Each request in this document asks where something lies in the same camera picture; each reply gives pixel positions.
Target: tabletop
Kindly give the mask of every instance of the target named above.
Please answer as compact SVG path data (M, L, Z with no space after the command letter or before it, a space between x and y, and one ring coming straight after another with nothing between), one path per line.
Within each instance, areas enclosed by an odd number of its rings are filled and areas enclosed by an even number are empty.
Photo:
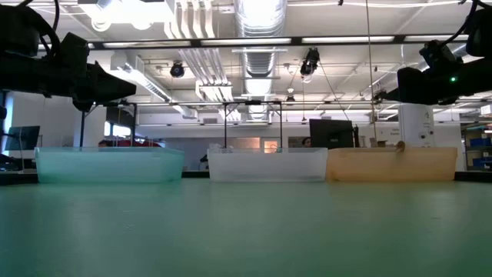
M0 187L0 276L491 276L492 185Z

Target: light blue plastic bin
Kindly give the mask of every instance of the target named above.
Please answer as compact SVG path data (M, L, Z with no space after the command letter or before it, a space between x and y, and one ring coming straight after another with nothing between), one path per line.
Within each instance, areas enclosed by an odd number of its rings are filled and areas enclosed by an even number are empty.
M37 148L40 183L163 183L181 179L184 153L157 147Z

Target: translucent plastic bin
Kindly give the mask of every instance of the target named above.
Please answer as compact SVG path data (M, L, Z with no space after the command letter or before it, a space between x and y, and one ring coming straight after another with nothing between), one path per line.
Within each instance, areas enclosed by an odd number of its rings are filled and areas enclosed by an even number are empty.
M184 153L156 147L38 148L40 183L162 183L181 179Z
M209 149L216 182L323 182L327 149Z
M327 180L342 182L451 181L456 148L332 149Z

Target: black monitor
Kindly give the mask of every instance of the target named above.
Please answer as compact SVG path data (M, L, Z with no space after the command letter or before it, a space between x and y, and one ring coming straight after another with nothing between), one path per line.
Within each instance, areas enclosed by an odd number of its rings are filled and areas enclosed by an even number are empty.
M354 128L352 121L310 119L311 147L317 148L353 148Z
M5 134L5 150L34 150L38 144L39 129L39 126L11 127Z

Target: laboratory room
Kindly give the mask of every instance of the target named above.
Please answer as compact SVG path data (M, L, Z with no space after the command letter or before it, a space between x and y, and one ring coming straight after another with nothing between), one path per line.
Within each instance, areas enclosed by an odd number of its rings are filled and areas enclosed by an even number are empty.
M0 0L0 276L492 276L491 0Z

